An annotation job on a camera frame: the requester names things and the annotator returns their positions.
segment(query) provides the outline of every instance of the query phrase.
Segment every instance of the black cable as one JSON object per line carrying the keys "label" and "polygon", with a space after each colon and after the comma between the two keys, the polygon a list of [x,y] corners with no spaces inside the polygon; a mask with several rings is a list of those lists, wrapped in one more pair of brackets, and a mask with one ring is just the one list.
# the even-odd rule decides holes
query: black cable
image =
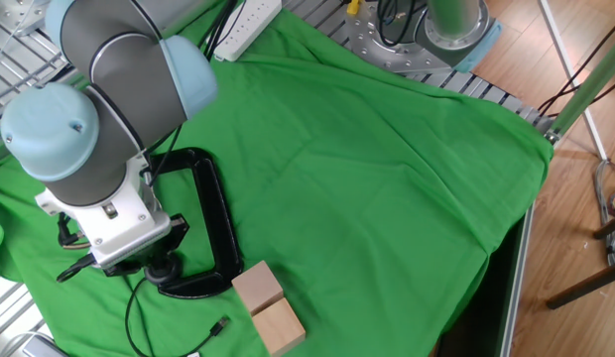
{"label": "black cable", "polygon": [[210,46],[207,48],[206,58],[208,60],[212,58],[215,52],[215,49],[219,45],[219,37],[221,36],[221,33],[223,33],[223,29],[226,26],[226,23],[228,22],[228,19],[230,18],[230,15],[232,14],[236,5],[237,5],[237,0],[227,0],[226,4],[222,8],[222,14],[220,16],[219,26],[214,31],[214,33],[211,35],[210,41],[209,41]]}
{"label": "black cable", "polygon": [[149,183],[149,187],[153,187],[153,184],[156,183],[156,179],[160,175],[160,172],[162,171],[162,168],[164,167],[165,163],[167,162],[167,159],[169,158],[169,155],[173,151],[173,147],[176,145],[176,142],[178,141],[178,137],[180,136],[180,132],[181,131],[182,131],[182,125],[179,126],[178,129],[176,129],[176,131],[175,131],[176,134],[174,135],[173,139],[171,140],[171,144],[169,145],[169,149],[165,152],[164,157],[160,160],[160,164],[158,165],[156,170],[153,172],[153,177],[151,178],[151,182]]}
{"label": "black cable", "polygon": [[235,24],[237,24],[237,21],[239,20],[239,17],[241,16],[241,13],[244,11],[244,8],[246,7],[246,1],[248,1],[248,0],[244,0],[243,4],[241,5],[241,8],[239,9],[239,12],[237,13],[237,17],[235,18],[235,21],[232,23],[232,25],[230,25],[230,29],[228,29],[228,33],[226,33],[226,36],[224,36],[221,40],[219,40],[220,44],[222,42],[224,42],[224,40],[226,40],[228,35],[230,35],[232,30],[235,28]]}
{"label": "black cable", "polygon": [[[140,280],[140,282],[138,282],[138,284],[136,285],[136,288],[133,289],[133,291],[131,292],[131,296],[129,297],[129,302],[127,303],[127,309],[125,311],[125,332],[127,333],[127,339],[129,340],[129,345],[131,345],[131,348],[134,350],[134,352],[136,352],[136,354],[138,356],[141,357],[152,357],[149,356],[147,354],[145,354],[144,352],[142,352],[140,350],[140,348],[138,348],[138,346],[133,342],[133,339],[131,338],[131,331],[129,329],[129,315],[131,312],[131,307],[133,306],[133,301],[134,299],[137,299],[137,294],[138,294],[138,290],[140,289],[140,287],[142,286],[142,284],[144,282],[147,281],[147,278],[142,278]],[[226,326],[226,324],[228,324],[228,318],[227,317],[221,317],[221,319],[219,319],[219,321],[217,321],[211,328],[210,331],[208,333],[208,336],[206,336],[206,338],[204,338],[197,346],[195,346],[195,348],[193,348],[192,350],[190,350],[189,352],[187,352],[184,355],[181,355],[180,357],[187,357],[197,351],[199,351],[201,349],[201,347],[203,347],[206,343],[208,343],[208,341],[212,338],[215,337],[219,334],[219,332],[221,332],[223,330],[223,328]]]}
{"label": "black cable", "polygon": [[228,22],[228,18],[232,14],[235,6],[237,5],[237,0],[227,0],[224,6],[219,11],[219,15],[215,18],[210,28],[204,33],[201,40],[198,43],[198,47],[201,47],[206,38],[208,38],[208,44],[206,49],[204,50],[204,55],[207,60],[212,59],[215,49],[219,44],[219,37],[223,33],[223,29],[226,26],[226,22]]}
{"label": "black cable", "polygon": [[164,144],[167,139],[169,139],[169,137],[173,135],[173,133],[175,133],[175,130],[165,135],[162,139],[158,140],[156,144],[152,145],[151,148],[147,149],[147,154],[153,154],[156,150],[158,150],[158,148],[160,148],[162,144]]}
{"label": "black cable", "polygon": [[[398,0],[378,0],[378,6],[377,6],[377,15],[378,15],[378,35],[380,36],[380,40],[383,42],[383,44],[387,47],[393,47],[398,45],[403,38],[405,37],[405,34],[407,33],[407,30],[409,30],[409,26],[411,24],[411,20],[413,19],[414,15],[416,13],[418,13],[419,11],[423,10],[425,7],[427,7],[427,5],[422,5],[418,8],[416,8],[416,1],[412,0],[411,2],[411,6],[409,8],[409,14],[407,14],[407,20],[405,21],[405,26],[403,28],[403,31],[400,33],[400,35],[398,36],[398,38],[396,39],[396,41],[391,42],[389,40],[387,40],[387,38],[385,38],[385,35],[383,33],[383,29],[384,29],[384,23],[385,23],[385,10],[391,5],[392,1],[398,1]],[[387,26],[393,24],[394,20],[396,19],[396,16],[398,16],[398,7],[396,5],[396,13],[393,15],[393,20],[387,24]]]}
{"label": "black cable", "polygon": [[[610,93],[612,90],[614,90],[614,89],[615,89],[615,83],[614,83],[612,86],[610,86],[609,88],[607,88],[607,90],[605,90],[604,92],[602,92],[600,95],[598,95],[596,98],[594,98],[594,100],[592,100],[592,102],[591,102],[590,104],[594,104],[594,103],[596,103],[597,101],[599,101],[599,100],[603,99],[603,98],[604,98],[607,94],[609,94],[609,93]],[[550,116],[551,116],[551,117],[556,117],[556,116],[558,116],[559,114],[560,114],[560,113],[551,114]]]}
{"label": "black cable", "polygon": [[541,115],[545,116],[546,113],[548,113],[548,110],[550,110],[550,108],[553,106],[553,104],[556,102],[557,99],[559,99],[560,97],[562,97],[564,94],[564,92],[567,90],[567,88],[573,84],[574,80],[581,74],[581,72],[587,67],[587,65],[590,63],[590,61],[596,56],[596,54],[598,54],[598,52],[600,51],[600,49],[605,45],[605,43],[607,42],[607,40],[609,40],[610,37],[612,37],[612,35],[615,33],[615,25],[614,27],[607,33],[607,35],[605,35],[605,37],[601,40],[601,42],[598,44],[598,46],[596,46],[596,48],[594,49],[594,51],[592,51],[592,53],[589,55],[589,57],[587,58],[587,60],[581,65],[581,67],[576,71],[576,73],[567,81],[567,83],[563,86],[563,88],[551,99],[547,100],[546,102],[544,102],[544,104],[542,104],[540,106],[541,110]]}

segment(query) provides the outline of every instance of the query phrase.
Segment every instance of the wooden floor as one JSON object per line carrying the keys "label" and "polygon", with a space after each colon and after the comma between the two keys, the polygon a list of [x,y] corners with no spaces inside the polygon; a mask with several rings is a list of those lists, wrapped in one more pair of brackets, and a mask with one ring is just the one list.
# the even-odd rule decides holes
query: wooden floor
{"label": "wooden floor", "polygon": [[[525,103],[539,106],[566,78],[537,0],[487,3],[505,30],[475,72]],[[552,0],[551,6],[578,67],[615,24],[615,0]],[[615,162],[615,91],[590,110]],[[544,305],[546,298],[607,265],[604,242],[591,237],[600,226],[593,187],[598,163],[588,131],[579,120],[557,148],[537,200],[513,341],[515,357],[615,356],[615,283],[556,311]],[[605,189],[608,195],[614,191],[615,173],[607,176]]]}

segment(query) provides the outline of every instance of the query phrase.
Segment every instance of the power strip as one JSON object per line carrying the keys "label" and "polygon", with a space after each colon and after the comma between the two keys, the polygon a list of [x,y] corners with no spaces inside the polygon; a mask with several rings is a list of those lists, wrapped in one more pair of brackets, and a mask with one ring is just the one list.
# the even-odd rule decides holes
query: power strip
{"label": "power strip", "polygon": [[228,18],[220,37],[223,41],[215,49],[215,58],[239,59],[281,12],[281,7],[281,0],[244,0]]}

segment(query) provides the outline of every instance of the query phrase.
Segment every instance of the light blue joint cap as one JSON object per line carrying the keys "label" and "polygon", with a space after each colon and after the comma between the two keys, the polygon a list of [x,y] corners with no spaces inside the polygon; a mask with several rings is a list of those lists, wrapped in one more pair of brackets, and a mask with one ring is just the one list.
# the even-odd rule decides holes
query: light blue joint cap
{"label": "light blue joint cap", "polygon": [[217,81],[203,53],[189,40],[172,36],[160,41],[186,119],[217,97]]}
{"label": "light blue joint cap", "polygon": [[472,71],[484,57],[493,48],[499,36],[502,34],[502,24],[495,20],[495,23],[488,29],[484,38],[475,46],[468,56],[455,66],[455,70],[462,73],[468,73]]}
{"label": "light blue joint cap", "polygon": [[98,112],[65,84],[30,88],[5,108],[1,136],[31,177],[54,182],[80,169],[98,140]]}
{"label": "light blue joint cap", "polygon": [[73,0],[52,0],[46,13],[46,29],[52,41],[61,49],[62,20]]}

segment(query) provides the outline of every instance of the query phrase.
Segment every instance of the green cloth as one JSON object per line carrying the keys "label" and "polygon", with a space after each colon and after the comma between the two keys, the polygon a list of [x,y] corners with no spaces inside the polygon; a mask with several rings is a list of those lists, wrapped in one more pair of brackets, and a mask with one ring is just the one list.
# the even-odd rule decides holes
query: green cloth
{"label": "green cloth", "polygon": [[[306,328],[288,356],[427,356],[537,196],[552,146],[501,106],[374,67],[287,11],[240,61],[212,66],[219,97],[177,147],[216,156],[246,267],[269,264]],[[56,283],[82,253],[59,248],[43,189],[15,160],[0,166],[0,274],[27,284],[69,354],[133,355],[122,278]],[[210,268],[189,174],[160,177],[157,195],[191,224],[186,272]],[[226,314],[203,355],[267,355],[234,290],[179,300],[146,285],[138,299],[146,353],[147,337],[158,356],[188,352]]]}

